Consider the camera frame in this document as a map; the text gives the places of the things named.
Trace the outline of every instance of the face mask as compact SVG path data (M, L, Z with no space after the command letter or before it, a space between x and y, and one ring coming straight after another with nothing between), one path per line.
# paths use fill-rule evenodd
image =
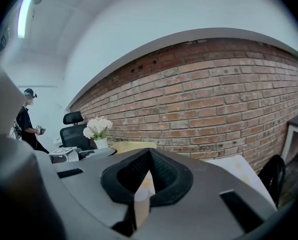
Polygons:
M29 106L33 105L33 99L32 99L32 100L31 100L31 99L28 99L28 100L27 100L27 104L28 104Z

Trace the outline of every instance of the black chair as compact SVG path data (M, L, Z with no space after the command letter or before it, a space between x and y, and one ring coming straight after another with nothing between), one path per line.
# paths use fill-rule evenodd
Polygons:
M264 165L258 176L278 207L285 177L284 160L279 155L274 155Z
M73 126L66 127L60 130L60 137L62 140L63 147L77 147L82 151L94 150L91 146L90 140L83 135L83 129L86 128L87 124L83 122L80 111L68 113L63 117L63 123L65 125L74 124Z

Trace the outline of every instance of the white vase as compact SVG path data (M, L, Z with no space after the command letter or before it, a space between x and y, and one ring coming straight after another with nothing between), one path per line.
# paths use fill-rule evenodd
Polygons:
M107 138L103 138L101 140L95 140L94 143L97 145L98 149L104 149L104 148L108 148L108 142L107 142Z

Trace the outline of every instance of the black rubber cover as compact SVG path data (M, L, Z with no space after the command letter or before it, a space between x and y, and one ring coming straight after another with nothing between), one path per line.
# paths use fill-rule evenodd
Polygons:
M193 184L193 175L186 166L154 148L145 148L108 167L102 173L101 185L114 202L132 204L149 170L156 192L150 198L151 207L175 204Z

